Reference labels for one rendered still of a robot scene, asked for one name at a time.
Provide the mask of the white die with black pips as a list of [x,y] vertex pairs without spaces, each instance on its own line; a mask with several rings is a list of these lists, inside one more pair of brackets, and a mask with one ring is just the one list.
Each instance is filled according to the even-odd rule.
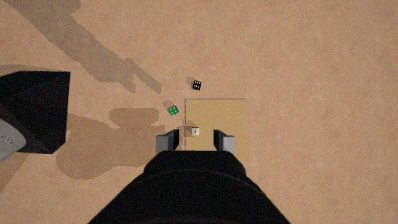
[[192,127],[192,136],[199,135],[199,127]]

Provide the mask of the tan square mat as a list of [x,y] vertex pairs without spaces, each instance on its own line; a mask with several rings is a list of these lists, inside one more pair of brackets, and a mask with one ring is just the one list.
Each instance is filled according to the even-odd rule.
[[[199,135],[192,136],[192,127]],[[213,130],[235,137],[235,157],[249,163],[248,100],[186,100],[186,150],[217,151]]]

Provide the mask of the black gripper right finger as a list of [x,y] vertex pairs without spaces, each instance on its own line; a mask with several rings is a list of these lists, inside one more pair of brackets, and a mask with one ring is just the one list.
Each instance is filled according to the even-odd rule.
[[213,144],[217,151],[229,151],[235,156],[235,137],[213,130]]

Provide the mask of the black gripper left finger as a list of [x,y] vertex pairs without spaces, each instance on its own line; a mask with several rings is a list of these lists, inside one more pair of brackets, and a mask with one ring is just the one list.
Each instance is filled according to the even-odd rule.
[[179,145],[179,129],[156,136],[156,155],[164,150],[175,150]]

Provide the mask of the green die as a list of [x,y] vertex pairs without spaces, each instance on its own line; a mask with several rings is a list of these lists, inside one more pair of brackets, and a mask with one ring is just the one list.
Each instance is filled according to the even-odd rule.
[[171,115],[175,115],[175,114],[179,113],[176,106],[169,108],[169,111],[170,111]]

